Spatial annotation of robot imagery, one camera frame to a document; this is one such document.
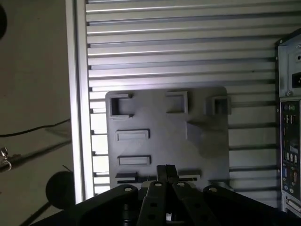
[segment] wire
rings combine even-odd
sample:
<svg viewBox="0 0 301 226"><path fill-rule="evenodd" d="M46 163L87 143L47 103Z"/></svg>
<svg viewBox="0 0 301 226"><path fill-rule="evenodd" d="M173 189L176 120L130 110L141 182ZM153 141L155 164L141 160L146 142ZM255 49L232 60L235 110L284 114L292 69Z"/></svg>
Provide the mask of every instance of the wire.
<svg viewBox="0 0 301 226"><path fill-rule="evenodd" d="M61 121L61 122L56 123L56 124L53 124L53 125L39 126L39 127L36 127L36 128L24 130L24 131L17 132L17 133L1 134L0 137L13 137L13 136L22 135L22 134L25 134L25 133L30 133L30 132L33 132L33 131L36 131L36 130L42 129L42 128L52 128L52 127L61 125L61 124L65 123L65 122L68 122L68 121L70 121L70 119L66 119L66 120L64 120L64 121Z"/></svg>

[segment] screw head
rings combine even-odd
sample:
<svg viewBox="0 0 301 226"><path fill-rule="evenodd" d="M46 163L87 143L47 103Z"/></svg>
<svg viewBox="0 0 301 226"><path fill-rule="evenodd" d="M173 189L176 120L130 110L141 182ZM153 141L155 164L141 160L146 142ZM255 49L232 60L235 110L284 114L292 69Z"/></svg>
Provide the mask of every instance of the screw head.
<svg viewBox="0 0 301 226"><path fill-rule="evenodd" d="M216 189L215 187L210 187L210 188L209 188L209 191L210 191L210 192L217 192L217 189Z"/></svg>
<svg viewBox="0 0 301 226"><path fill-rule="evenodd" d="M288 92L285 93L285 95L286 95L287 97L290 97L290 96L293 95L293 92L292 92L292 91L288 91Z"/></svg>

